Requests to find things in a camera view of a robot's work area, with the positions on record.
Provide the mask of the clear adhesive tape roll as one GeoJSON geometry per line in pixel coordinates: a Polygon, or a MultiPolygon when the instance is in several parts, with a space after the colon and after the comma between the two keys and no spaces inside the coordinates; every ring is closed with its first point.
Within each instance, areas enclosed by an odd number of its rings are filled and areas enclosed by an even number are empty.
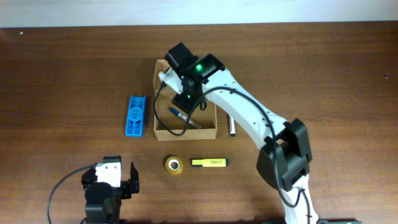
{"type": "Polygon", "coordinates": [[[166,170],[172,175],[179,175],[183,171],[183,162],[180,158],[170,156],[165,162],[166,170]]]}

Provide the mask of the blue whiteboard marker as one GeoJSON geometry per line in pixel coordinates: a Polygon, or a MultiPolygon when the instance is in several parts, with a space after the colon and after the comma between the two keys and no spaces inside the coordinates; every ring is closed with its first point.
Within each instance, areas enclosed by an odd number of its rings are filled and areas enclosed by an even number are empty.
{"type": "Polygon", "coordinates": [[[189,123],[189,125],[191,126],[191,127],[193,127],[193,128],[195,128],[195,129],[201,129],[202,128],[202,126],[200,126],[198,123],[196,123],[195,121],[193,121],[193,120],[188,120],[188,117],[187,116],[185,116],[183,113],[181,113],[181,112],[179,112],[177,109],[175,109],[175,108],[173,108],[173,107],[170,107],[169,108],[169,111],[172,113],[172,114],[174,114],[176,117],[178,117],[179,119],[181,119],[182,121],[184,121],[184,122],[187,122],[188,121],[188,123],[189,123]]]}

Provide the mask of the blue plastic case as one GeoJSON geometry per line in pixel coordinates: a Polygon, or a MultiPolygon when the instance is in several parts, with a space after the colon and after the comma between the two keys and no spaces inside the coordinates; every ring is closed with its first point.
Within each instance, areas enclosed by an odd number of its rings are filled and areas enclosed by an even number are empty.
{"type": "Polygon", "coordinates": [[[130,96],[125,127],[127,137],[143,136],[146,101],[146,96],[130,96]]]}

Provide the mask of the black whiteboard marker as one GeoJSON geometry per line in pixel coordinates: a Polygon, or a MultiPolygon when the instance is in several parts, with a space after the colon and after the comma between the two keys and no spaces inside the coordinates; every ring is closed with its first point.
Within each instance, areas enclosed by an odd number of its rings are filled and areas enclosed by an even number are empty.
{"type": "Polygon", "coordinates": [[[236,129],[235,129],[234,119],[230,115],[228,115],[228,120],[229,120],[229,134],[231,137],[235,137],[236,129]]]}

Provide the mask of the yellow highlighter pen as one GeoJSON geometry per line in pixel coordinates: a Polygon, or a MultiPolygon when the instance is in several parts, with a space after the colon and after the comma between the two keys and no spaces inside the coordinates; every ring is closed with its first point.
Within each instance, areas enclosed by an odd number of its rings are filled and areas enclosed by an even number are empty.
{"type": "Polygon", "coordinates": [[[228,167],[227,158],[192,159],[192,167],[228,167]]]}

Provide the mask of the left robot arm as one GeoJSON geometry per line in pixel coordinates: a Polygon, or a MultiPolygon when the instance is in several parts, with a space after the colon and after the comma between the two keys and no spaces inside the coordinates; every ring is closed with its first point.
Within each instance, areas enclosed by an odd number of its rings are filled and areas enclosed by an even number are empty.
{"type": "Polygon", "coordinates": [[[127,223],[121,219],[121,201],[139,193],[139,173],[131,164],[130,179],[121,180],[121,158],[106,156],[100,163],[89,166],[81,177],[85,190],[87,223],[127,223]]]}

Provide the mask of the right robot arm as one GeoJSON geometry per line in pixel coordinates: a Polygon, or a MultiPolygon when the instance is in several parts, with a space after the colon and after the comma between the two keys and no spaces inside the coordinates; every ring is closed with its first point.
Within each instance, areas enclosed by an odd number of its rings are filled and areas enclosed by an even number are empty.
{"type": "Polygon", "coordinates": [[[251,137],[259,150],[256,169],[276,189],[286,223],[318,223],[308,190],[312,160],[307,127],[287,121],[247,92],[214,55],[197,57],[179,43],[165,55],[169,64],[159,74],[176,95],[173,104],[192,116],[205,101],[227,112],[251,137]]]}

